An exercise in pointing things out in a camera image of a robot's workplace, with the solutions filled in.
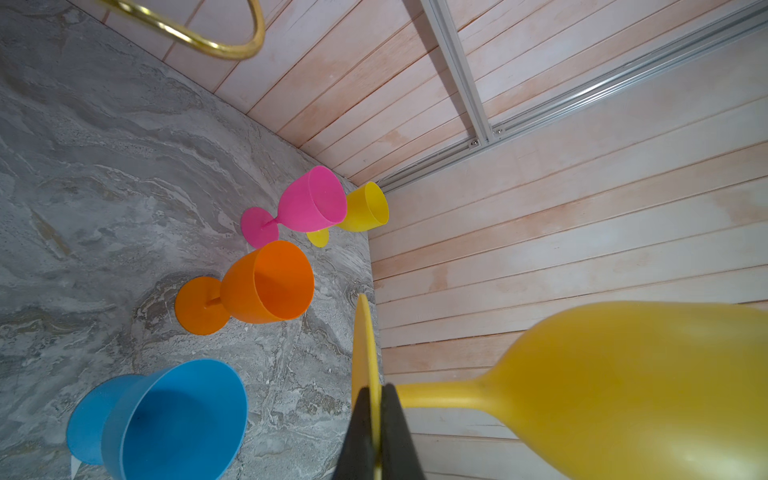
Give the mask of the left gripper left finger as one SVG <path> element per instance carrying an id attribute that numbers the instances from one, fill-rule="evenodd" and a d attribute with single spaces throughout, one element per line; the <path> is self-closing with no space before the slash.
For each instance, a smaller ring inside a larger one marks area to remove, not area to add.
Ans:
<path id="1" fill-rule="evenodd" d="M 374 465 L 370 393 L 364 387 L 358 392 L 332 479 L 373 480 Z"/>

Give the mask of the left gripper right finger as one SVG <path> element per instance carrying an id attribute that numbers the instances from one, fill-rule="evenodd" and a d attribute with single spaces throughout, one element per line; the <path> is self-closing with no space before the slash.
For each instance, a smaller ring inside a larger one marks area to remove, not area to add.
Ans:
<path id="1" fill-rule="evenodd" d="M 401 402 L 393 384 L 382 390 L 381 467 L 384 480 L 425 480 Z"/>

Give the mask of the blue wine glass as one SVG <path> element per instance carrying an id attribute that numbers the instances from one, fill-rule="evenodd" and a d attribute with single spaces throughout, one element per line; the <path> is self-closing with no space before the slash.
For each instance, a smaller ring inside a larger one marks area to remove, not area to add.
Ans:
<path id="1" fill-rule="evenodd" d="M 245 436 L 248 400 L 228 364 L 198 359 L 92 389 L 66 430 L 71 454 L 114 479 L 219 479 Z"/>

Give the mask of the orange wine glass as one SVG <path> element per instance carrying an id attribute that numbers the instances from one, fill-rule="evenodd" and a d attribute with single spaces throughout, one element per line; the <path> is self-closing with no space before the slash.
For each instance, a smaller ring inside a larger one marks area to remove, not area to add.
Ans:
<path id="1" fill-rule="evenodd" d="M 243 256 L 221 280 L 203 276 L 186 282 L 174 311 L 185 330 L 210 335 L 231 318 L 250 324 L 296 319 L 308 310 L 314 289 L 305 253 L 278 240 Z"/>

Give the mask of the light yellow wine glass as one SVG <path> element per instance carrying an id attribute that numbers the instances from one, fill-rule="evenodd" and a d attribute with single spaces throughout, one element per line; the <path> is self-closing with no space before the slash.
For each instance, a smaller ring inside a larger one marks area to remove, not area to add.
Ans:
<path id="1" fill-rule="evenodd" d="M 367 232 L 388 223 L 390 212 L 387 198 L 373 182 L 347 194 L 338 182 L 323 181 L 312 188 L 316 210 L 325 216 L 301 227 L 317 247 L 325 247 L 330 239 L 329 229 L 339 227 L 348 232 Z"/>

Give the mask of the pink wine glass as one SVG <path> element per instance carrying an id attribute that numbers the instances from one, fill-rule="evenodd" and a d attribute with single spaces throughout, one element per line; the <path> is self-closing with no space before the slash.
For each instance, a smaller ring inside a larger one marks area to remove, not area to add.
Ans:
<path id="1" fill-rule="evenodd" d="M 247 209 L 240 228 L 255 249 L 279 239 L 279 225 L 297 232 L 315 232 L 342 222 L 347 215 L 341 181 L 325 166 L 316 166 L 283 192 L 275 216 L 259 207 Z"/>

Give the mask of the dark yellow wine glass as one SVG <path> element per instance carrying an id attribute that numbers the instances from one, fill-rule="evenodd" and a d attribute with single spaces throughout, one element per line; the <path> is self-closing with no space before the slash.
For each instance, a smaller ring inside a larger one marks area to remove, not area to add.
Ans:
<path id="1" fill-rule="evenodd" d="M 743 305 L 574 307 L 479 377 L 397 395 L 406 408 L 485 412 L 572 479 L 767 475 L 767 315 Z"/>

